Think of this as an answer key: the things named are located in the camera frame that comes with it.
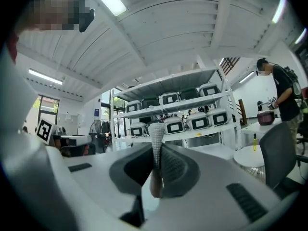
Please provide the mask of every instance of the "black vent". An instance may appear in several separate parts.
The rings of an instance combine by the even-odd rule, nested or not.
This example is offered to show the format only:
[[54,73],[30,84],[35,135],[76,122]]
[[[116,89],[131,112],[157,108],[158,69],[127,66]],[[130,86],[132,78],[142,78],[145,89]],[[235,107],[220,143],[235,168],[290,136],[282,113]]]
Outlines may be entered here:
[[227,189],[251,222],[258,220],[267,213],[266,209],[258,203],[242,184],[233,183],[228,185]]

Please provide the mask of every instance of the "office chair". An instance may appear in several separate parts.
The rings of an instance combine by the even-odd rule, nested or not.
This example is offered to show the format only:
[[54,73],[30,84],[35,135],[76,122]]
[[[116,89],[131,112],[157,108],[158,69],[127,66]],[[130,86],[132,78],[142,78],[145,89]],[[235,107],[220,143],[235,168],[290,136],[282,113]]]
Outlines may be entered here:
[[301,184],[286,176],[296,164],[295,144],[286,123],[269,130],[260,140],[265,165],[265,182],[281,198],[300,190]]

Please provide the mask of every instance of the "white table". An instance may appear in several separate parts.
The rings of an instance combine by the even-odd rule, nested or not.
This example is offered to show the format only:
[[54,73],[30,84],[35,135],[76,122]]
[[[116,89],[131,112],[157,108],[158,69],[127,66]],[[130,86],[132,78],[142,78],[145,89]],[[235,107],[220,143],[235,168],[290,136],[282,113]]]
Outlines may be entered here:
[[254,151],[254,146],[246,146],[234,153],[234,160],[245,170],[249,169],[249,173],[254,175],[257,173],[257,178],[260,175],[261,179],[265,181],[264,159],[261,148],[257,145]]
[[243,129],[241,129],[241,132],[244,135],[243,145],[246,146],[246,143],[248,141],[248,135],[256,134],[257,136],[262,137],[271,128],[273,128],[274,126],[276,126],[279,123],[281,123],[281,119],[276,118],[271,125],[261,126],[258,122],[255,122],[255,123],[243,128]]

